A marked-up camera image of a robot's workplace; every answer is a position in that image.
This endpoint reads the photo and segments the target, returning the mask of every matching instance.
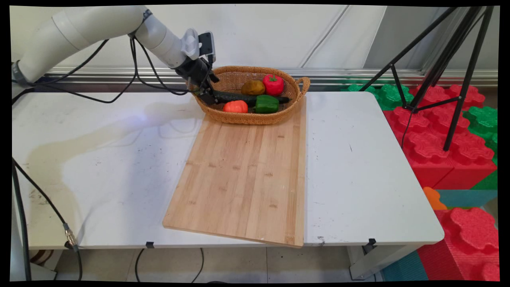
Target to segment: wooden cutting board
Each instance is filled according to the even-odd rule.
[[[225,124],[206,116],[163,226],[302,247],[305,101],[275,125]]]

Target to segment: green bell pepper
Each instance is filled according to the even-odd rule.
[[[275,97],[262,94],[257,96],[255,113],[276,113],[278,112],[279,101]]]

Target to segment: tripod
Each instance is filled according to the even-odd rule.
[[[365,86],[363,86],[360,91],[366,90],[371,84],[373,84],[381,75],[383,75],[388,69],[391,69],[391,72],[393,73],[393,77],[395,78],[395,83],[397,85],[398,92],[400,94],[400,98],[402,100],[402,108],[408,109],[411,111],[411,115],[409,118],[409,121],[411,122],[411,116],[413,113],[417,113],[418,111],[437,107],[440,105],[444,105],[447,103],[455,102],[457,101],[457,105],[455,106],[455,112],[453,113],[453,118],[451,120],[450,128],[448,130],[448,134],[446,135],[446,141],[443,146],[443,150],[448,151],[450,148],[451,140],[453,138],[453,134],[455,132],[455,128],[457,126],[458,118],[461,115],[462,105],[464,104],[464,100],[466,98],[466,94],[468,91],[469,83],[471,82],[471,77],[473,76],[473,71],[475,69],[476,61],[478,60],[478,55],[480,54],[481,46],[483,44],[483,40],[485,38],[485,35],[487,33],[487,28],[489,27],[489,22],[491,21],[492,11],[494,9],[494,6],[486,6],[486,9],[482,13],[482,15],[477,19],[476,16],[480,13],[482,7],[470,7],[464,18],[462,19],[461,23],[453,33],[452,37],[446,44],[444,50],[441,52],[439,58],[434,63],[432,69],[428,73],[428,75],[425,77],[425,80],[423,81],[420,89],[416,93],[416,96],[414,99],[407,104],[404,98],[404,93],[402,91],[402,88],[400,86],[400,81],[398,80],[397,70],[395,69],[395,63],[400,60],[409,50],[411,50],[418,42],[420,42],[425,36],[428,35],[437,25],[439,25],[444,19],[446,19],[457,7],[450,7],[448,10],[446,10],[439,18],[437,18],[427,29],[425,29],[416,39],[414,39],[407,47],[405,47],[402,52],[400,52],[395,58],[393,58],[384,68],[382,68],[381,71],[379,71]],[[478,36],[476,38],[476,42],[473,48],[473,53],[471,54],[471,59],[469,60],[468,68],[466,71],[466,76],[464,77],[464,81],[462,83],[462,89],[461,93],[458,97],[451,98],[448,100],[444,100],[441,102],[437,102],[431,105],[427,105],[424,107],[418,108],[418,105],[420,104],[421,100],[425,96],[425,93],[427,92],[428,88],[430,86],[434,87],[437,82],[439,81],[439,78],[443,74],[444,70],[446,69],[446,66],[450,62],[451,58],[455,53],[458,51],[459,47],[462,45],[466,37],[468,36],[469,32],[473,29],[473,27],[478,23],[478,21],[483,17],[480,30],[478,32]]]

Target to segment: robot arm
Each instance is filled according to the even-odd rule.
[[[142,45],[186,80],[201,87],[201,98],[213,103],[210,80],[215,61],[211,32],[198,36],[188,29],[175,36],[145,6],[68,7],[43,23],[35,32],[21,60],[12,66],[13,91],[30,87],[46,72],[72,54],[105,39],[134,35]],[[209,61],[199,58],[205,55]]]

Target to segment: cable connector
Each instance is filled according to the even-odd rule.
[[[64,223],[64,230],[65,230],[65,236],[67,238],[67,242],[69,242],[69,245],[72,247],[72,249],[77,252],[78,251],[78,244],[76,242],[76,237],[74,237],[74,234],[72,233],[71,228],[69,228],[69,225],[67,223]]]

